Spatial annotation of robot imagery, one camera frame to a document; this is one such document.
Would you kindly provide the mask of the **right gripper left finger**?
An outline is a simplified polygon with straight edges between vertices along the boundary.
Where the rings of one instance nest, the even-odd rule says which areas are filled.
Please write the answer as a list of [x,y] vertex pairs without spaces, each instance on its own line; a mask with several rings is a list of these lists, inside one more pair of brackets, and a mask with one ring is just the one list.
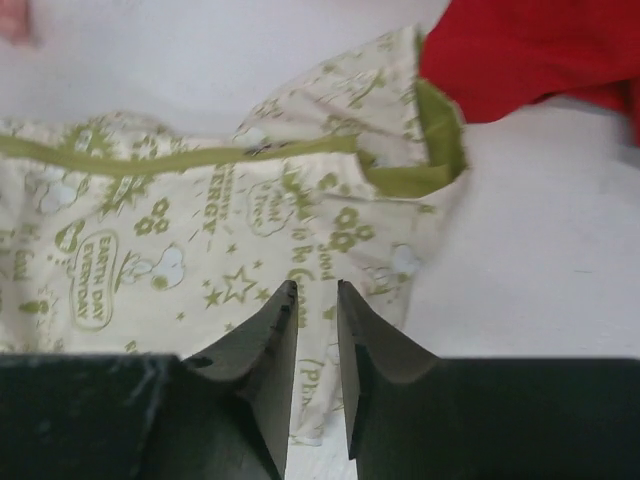
[[211,382],[218,418],[209,436],[211,479],[285,474],[298,334],[298,288],[284,281],[249,319],[185,364]]

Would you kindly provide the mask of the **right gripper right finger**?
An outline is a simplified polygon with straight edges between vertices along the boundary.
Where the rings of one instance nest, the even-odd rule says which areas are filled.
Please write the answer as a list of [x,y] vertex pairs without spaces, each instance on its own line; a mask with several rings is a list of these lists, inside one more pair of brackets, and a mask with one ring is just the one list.
[[425,479],[425,392],[436,357],[399,331],[356,287],[338,282],[341,386],[349,458],[360,479]]

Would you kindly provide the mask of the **cream green patterned jacket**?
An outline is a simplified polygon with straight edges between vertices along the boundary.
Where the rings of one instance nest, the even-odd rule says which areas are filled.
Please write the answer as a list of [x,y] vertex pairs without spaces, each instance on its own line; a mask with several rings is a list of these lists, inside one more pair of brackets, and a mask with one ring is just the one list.
[[395,326],[467,167],[420,30],[313,67],[229,138],[116,112],[1,123],[1,348],[189,357],[298,286],[290,435],[339,400],[336,286]]

